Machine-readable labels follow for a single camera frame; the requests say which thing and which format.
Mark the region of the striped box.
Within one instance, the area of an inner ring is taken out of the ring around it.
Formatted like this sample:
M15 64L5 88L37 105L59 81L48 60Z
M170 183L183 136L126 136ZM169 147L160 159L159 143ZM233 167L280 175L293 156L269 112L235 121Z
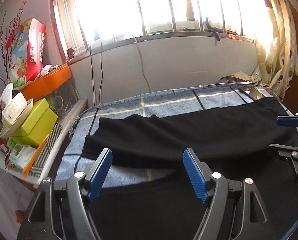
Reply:
M50 152L54 144L56 143L59 135L61 134L61 132L62 132L62 126L59 122L57 122L52 132L47 137L46 141L42 144L40 153L37 159L35 160L35 162L33 163L32 168L29 172L30 176L39 177L41 175L42 170L46 164L46 161L50 155Z

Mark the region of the orange shoehorn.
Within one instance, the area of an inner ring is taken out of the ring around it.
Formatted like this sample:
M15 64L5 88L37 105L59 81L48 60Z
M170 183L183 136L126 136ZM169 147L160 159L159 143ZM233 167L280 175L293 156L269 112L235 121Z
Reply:
M47 135L45 137L45 139L42 141L42 143L38 146L38 148L36 149L35 153L33 154L33 156L31 157L30 161L28 162L28 164L22 169L22 177L23 178L27 178L27 176L29 175L29 172L32 169L32 166L34 164L34 162L36 161L36 159L38 158L43 146L46 144L47 139L49 138L49 135Z

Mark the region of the blue checked bed sheet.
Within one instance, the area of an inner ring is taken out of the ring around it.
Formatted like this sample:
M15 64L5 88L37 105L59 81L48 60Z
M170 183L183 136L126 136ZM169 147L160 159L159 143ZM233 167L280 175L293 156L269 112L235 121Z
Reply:
M98 129L100 118L123 119L133 114L146 118L152 115L167 117L203 109L238 106L254 101L250 88L265 98L272 96L264 88L251 84L216 84L152 92L107 103L99 108L92 107L81 113L69 130L71 141L63 154L56 180L68 179L75 170L80 171L90 164L90 160L82 157L82 148L86 135L94 134Z

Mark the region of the cream round plate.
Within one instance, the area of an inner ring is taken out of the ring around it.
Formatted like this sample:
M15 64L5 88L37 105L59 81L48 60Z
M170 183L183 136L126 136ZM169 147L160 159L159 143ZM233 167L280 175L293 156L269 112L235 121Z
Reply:
M7 127L3 125L1 131L0 131L0 137L3 139L7 139L10 137L26 120L26 118L29 116L30 112L33 109L34 101L33 99L29 99L27 101L28 105L24 108L22 113L19 115L19 117L14 121L14 123Z

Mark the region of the white tissue pack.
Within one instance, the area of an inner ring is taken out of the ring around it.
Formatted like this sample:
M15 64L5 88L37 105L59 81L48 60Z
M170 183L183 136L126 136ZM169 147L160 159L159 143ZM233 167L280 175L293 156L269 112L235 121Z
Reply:
M3 124L10 127L27 105L28 103L21 92L15 95L2 111Z

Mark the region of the cream heart-print curtain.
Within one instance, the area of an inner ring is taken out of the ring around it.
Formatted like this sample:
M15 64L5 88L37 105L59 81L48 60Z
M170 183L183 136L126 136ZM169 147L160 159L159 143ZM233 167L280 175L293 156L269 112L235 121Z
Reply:
M254 0L257 67L251 80L281 100L298 76L296 28L288 0Z

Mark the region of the red gift box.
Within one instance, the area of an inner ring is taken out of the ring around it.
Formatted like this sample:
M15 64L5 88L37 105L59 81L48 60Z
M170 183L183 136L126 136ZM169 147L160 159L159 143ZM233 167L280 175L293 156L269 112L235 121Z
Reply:
M22 87L36 80L43 68L43 47L46 26L35 18L23 21L16 31L11 51L11 70L8 80Z

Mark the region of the black pants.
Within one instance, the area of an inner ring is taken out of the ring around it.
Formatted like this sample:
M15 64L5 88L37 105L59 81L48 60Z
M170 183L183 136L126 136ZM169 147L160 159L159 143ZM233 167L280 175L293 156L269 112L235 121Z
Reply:
M89 208L102 239L192 239L206 210L195 195L182 154L191 148L200 161L227 179L254 180L273 224L286 236L298 219L298 184L291 167L268 149L270 144L298 148L295 128L279 127L285 114L274 98L245 105L145 118L99 120L86 136L82 155L96 159L104 148L113 165L171 168L174 174L138 185L103 189Z

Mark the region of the wet wipes pack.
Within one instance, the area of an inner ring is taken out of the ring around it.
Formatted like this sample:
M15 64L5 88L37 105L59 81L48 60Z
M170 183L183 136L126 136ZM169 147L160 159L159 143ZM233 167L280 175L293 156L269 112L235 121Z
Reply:
M9 160L19 169L24 169L36 152L36 148L16 144L10 151Z

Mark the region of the red berry branches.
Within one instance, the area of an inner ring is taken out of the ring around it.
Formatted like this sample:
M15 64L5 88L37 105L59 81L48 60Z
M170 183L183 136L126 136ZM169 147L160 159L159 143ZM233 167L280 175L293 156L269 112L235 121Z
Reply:
M1 31L0 31L0 46L1 46L1 54L3 58L3 66L6 74L6 78L8 78L9 70L11 70L11 51L13 42L16 37L16 31L19 28L21 23L21 16L24 11L24 7L26 5L27 0L22 0L21 6L18 9L16 16L11 20L5 30L3 30L3 25L5 22L5 17L7 15L7 10L5 10L2 24L1 24Z

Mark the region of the barred window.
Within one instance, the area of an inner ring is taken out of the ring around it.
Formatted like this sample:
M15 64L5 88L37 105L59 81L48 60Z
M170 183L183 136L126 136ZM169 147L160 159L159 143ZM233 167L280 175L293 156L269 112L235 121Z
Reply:
M272 0L51 0L63 57L93 46L170 35L260 39Z

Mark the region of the orange-lidded glass tank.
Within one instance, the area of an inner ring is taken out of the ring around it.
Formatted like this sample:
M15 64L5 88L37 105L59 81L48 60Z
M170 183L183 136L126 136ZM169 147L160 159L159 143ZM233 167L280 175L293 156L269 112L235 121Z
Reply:
M78 101L71 70L66 63L29 83L20 92L27 100L46 99L59 118L66 117Z

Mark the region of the black smartphone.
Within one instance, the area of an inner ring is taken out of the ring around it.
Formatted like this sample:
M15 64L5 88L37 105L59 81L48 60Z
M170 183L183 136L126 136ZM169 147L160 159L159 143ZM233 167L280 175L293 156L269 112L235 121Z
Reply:
M267 89L258 87L258 86L243 86L238 88L240 92L248 96L253 101L260 100L263 98L274 98L280 100L273 92L268 91Z

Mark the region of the lime green box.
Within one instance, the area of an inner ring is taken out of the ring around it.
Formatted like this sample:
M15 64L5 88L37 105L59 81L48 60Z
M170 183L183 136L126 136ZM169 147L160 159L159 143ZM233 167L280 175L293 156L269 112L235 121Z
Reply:
M41 99L34 102L30 114L10 139L20 145L37 148L52 132L57 119L47 100Z

